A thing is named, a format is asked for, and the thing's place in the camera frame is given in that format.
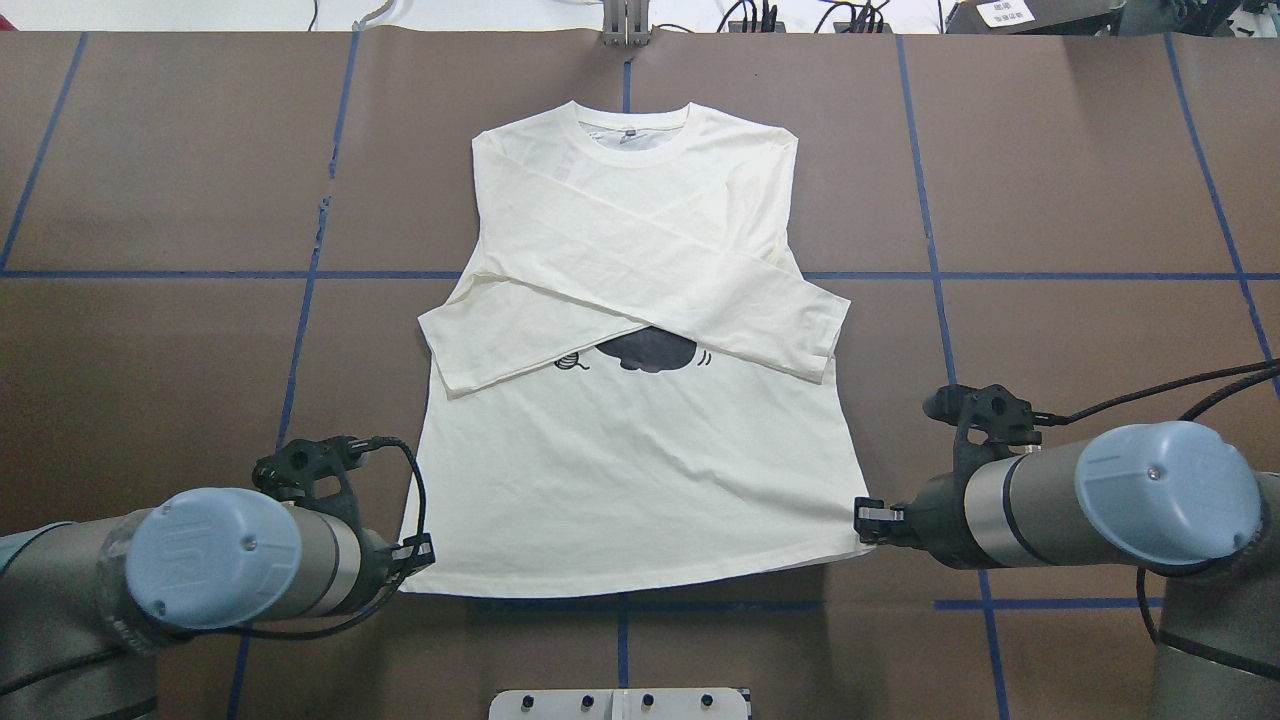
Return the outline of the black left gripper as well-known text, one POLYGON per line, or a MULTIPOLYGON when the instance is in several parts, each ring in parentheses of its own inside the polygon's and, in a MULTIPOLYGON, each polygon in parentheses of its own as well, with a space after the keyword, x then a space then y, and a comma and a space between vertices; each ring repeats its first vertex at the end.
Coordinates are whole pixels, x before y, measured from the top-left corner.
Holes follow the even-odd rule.
POLYGON ((370 605, 396 573, 417 573, 436 561, 430 534, 416 534, 401 543, 383 539, 375 530, 357 530, 355 548, 346 551, 349 589, 346 612, 370 605))

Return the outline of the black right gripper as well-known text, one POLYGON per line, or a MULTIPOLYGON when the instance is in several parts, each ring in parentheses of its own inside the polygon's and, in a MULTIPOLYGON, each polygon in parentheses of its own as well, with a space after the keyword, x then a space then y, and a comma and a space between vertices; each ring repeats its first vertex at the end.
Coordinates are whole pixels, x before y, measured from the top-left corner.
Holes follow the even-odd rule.
POLYGON ((905 505, 859 496, 854 530, 864 544, 906 544, 947 568, 975 569, 977 543, 966 521, 965 488, 965 480, 946 473, 931 478, 905 505))

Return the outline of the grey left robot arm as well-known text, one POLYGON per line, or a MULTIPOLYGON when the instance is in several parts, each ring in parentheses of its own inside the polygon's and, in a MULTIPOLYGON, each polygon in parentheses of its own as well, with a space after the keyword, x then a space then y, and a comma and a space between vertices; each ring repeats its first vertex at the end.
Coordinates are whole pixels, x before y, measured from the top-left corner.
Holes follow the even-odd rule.
POLYGON ((3 538, 3 716, 151 719, 156 657, 252 623, 372 615, 434 562, 428 533, 389 544, 250 489, 3 538))

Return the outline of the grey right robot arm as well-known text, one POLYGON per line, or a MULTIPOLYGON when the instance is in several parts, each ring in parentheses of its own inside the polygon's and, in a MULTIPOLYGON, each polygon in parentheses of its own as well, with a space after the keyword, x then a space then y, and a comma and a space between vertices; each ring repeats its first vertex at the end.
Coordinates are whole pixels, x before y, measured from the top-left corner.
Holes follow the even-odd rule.
POLYGON ((1165 579, 1151 719, 1275 719, 1277 475, 1194 421, 1137 424, 855 502, 868 544, 963 570, 1124 565, 1165 579))

